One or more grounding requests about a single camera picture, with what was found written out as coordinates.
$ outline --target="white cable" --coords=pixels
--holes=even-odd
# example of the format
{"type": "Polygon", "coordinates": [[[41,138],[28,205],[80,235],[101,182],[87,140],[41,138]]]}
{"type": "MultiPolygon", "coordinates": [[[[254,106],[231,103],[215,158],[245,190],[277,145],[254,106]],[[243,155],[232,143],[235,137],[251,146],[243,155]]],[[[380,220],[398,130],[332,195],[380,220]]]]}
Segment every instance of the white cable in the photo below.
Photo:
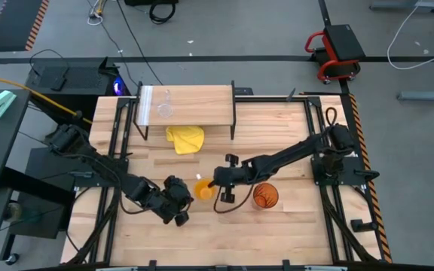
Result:
{"type": "Polygon", "coordinates": [[[399,32],[401,31],[401,29],[402,29],[403,26],[405,25],[406,21],[408,21],[408,19],[411,17],[411,15],[413,15],[413,13],[414,13],[414,12],[415,12],[419,7],[420,7],[419,4],[421,3],[421,1],[423,1],[423,0],[420,0],[420,1],[418,1],[418,2],[416,3],[416,7],[414,8],[414,10],[413,10],[413,11],[412,11],[412,12],[411,12],[407,17],[406,17],[406,19],[403,21],[403,23],[401,24],[401,26],[398,28],[398,31],[396,32],[395,37],[394,37],[393,40],[391,41],[390,46],[388,47],[388,51],[387,51],[388,62],[389,62],[390,65],[391,65],[393,68],[395,68],[395,69],[398,69],[398,70],[409,70],[409,69],[414,69],[414,68],[421,67],[422,65],[425,65],[425,64],[428,64],[428,63],[434,61],[434,58],[432,58],[432,59],[430,59],[430,60],[428,60],[428,61],[422,62],[422,63],[420,63],[420,64],[413,65],[413,66],[411,66],[411,67],[398,67],[398,66],[394,65],[394,64],[391,62],[391,59],[390,59],[390,50],[391,50],[391,47],[393,46],[393,44],[395,43],[395,40],[396,40],[396,38],[398,37],[399,32]]]}
{"type": "Polygon", "coordinates": [[[95,4],[93,4],[93,6],[91,7],[90,12],[88,14],[87,24],[89,24],[91,26],[98,26],[100,23],[103,23],[103,17],[98,15],[97,12],[95,12],[96,5],[98,4],[99,1],[100,0],[96,0],[95,4]],[[98,23],[90,23],[91,16],[95,16],[97,19],[99,19],[99,22],[98,23]]]}

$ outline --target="black floor mat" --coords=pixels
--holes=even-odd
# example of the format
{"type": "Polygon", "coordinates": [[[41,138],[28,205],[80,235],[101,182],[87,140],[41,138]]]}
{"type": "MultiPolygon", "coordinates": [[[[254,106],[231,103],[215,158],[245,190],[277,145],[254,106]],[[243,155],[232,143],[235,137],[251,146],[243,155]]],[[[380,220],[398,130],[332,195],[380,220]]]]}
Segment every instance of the black floor mat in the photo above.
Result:
{"type": "Polygon", "coordinates": [[[0,11],[0,52],[31,50],[49,0],[6,0],[0,11]]]}

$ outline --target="blue light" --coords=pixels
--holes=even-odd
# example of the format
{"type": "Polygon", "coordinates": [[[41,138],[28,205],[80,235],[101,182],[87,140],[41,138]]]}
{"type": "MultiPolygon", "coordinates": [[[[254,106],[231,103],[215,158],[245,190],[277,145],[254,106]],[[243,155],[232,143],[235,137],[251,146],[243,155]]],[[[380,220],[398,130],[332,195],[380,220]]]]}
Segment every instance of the blue light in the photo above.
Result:
{"type": "Polygon", "coordinates": [[[116,96],[122,96],[124,94],[124,82],[121,80],[120,76],[113,81],[113,93],[116,96]]]}

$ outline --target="wooden platform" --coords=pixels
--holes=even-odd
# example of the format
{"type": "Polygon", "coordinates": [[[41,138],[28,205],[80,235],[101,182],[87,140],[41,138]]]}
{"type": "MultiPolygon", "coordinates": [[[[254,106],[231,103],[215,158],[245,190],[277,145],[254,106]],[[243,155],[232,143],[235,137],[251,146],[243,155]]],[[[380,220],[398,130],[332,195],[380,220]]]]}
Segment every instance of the wooden platform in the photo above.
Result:
{"type": "MultiPolygon", "coordinates": [[[[339,96],[321,96],[321,101],[323,110],[335,107],[338,122],[346,123],[339,96]]],[[[93,119],[90,142],[102,154],[109,148],[115,105],[116,98],[100,98],[93,119]]],[[[193,190],[195,175],[212,177],[215,167],[225,165],[227,153],[244,160],[275,153],[308,136],[304,106],[298,103],[237,103],[233,141],[226,126],[208,126],[204,130],[202,150],[179,156],[165,139],[165,127],[151,127],[148,141],[132,127],[128,150],[133,153],[129,157],[130,172],[144,175],[162,187],[168,175],[175,175],[193,190]]],[[[213,200],[196,201],[190,208],[190,221],[183,227],[174,222],[164,225],[152,212],[140,215],[118,212],[111,265],[147,266],[150,260],[157,260],[160,266],[280,265],[282,259],[290,259],[291,264],[331,263],[322,204],[309,159],[282,168],[269,182],[279,191],[280,201],[266,211],[254,210],[248,201],[235,212],[218,215],[212,210],[213,200]]],[[[237,203],[248,189],[247,186],[235,189],[237,203]]],[[[342,187],[341,195],[347,221],[356,218],[370,221],[368,206],[356,191],[342,187]]],[[[98,199],[99,189],[92,189],[75,204],[69,235],[77,246],[83,245],[93,229],[98,199]]],[[[138,209],[131,202],[126,204],[131,210],[138,209]]],[[[230,206],[218,203],[219,209],[230,206]]],[[[341,234],[337,227],[335,231],[344,259],[341,234]]],[[[368,252],[380,258],[373,232],[356,233],[356,237],[368,252]]],[[[100,246],[99,259],[103,247],[100,246]]],[[[74,254],[67,241],[62,262],[74,254]]]]}
{"type": "Polygon", "coordinates": [[[229,126],[232,86],[143,86],[137,119],[142,126],[229,126]],[[167,105],[172,114],[162,117],[159,106],[167,105]]]}

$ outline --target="concrete floor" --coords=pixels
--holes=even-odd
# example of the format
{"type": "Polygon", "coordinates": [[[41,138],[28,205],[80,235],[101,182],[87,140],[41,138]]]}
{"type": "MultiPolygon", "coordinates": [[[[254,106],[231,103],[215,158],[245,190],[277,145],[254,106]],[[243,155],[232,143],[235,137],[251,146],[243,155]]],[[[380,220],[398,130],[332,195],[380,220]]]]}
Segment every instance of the concrete floor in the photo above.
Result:
{"type": "MultiPolygon", "coordinates": [[[[368,56],[386,55],[389,42],[408,14],[370,11],[370,1],[327,2],[332,23],[349,23],[368,56]]],[[[85,0],[50,1],[33,50],[0,53],[0,57],[30,57],[46,48],[65,57],[118,56],[103,29],[86,24],[88,8],[85,0]]],[[[135,8],[124,6],[124,11],[146,56],[305,56],[307,37],[323,28],[314,0],[181,0],[174,18],[162,26],[152,24],[135,8]]],[[[108,0],[104,24],[125,56],[140,56],[112,0],[108,0]]],[[[413,16],[396,40],[392,55],[424,56],[425,50],[434,55],[434,14],[413,16]]],[[[42,57],[54,56],[49,53],[42,57]]],[[[341,91],[337,83],[321,84],[315,78],[316,66],[309,62],[151,65],[165,84],[227,84],[235,80],[238,86],[252,87],[255,94],[288,94],[294,87],[309,92],[341,91]]],[[[135,80],[157,83],[144,63],[128,66],[135,80]]],[[[0,65],[1,78],[20,83],[28,71],[27,64],[0,65]]],[[[129,82],[126,71],[122,75],[129,82]]],[[[0,89],[4,88],[10,87],[0,84],[0,89]]],[[[434,63],[398,71],[387,63],[367,62],[350,83],[359,103],[372,169],[381,173],[376,186],[393,259],[434,265],[434,103],[400,103],[396,94],[403,90],[434,90],[434,63]]],[[[42,139],[54,127],[42,113],[28,110],[21,131],[42,139]]],[[[30,148],[39,146],[19,134],[8,165],[23,171],[30,148]]],[[[0,247],[4,234],[0,234],[0,247]]],[[[18,238],[14,252],[22,255],[20,262],[14,266],[0,263],[0,270],[57,265],[63,243],[64,235],[56,240],[18,238]]]]}

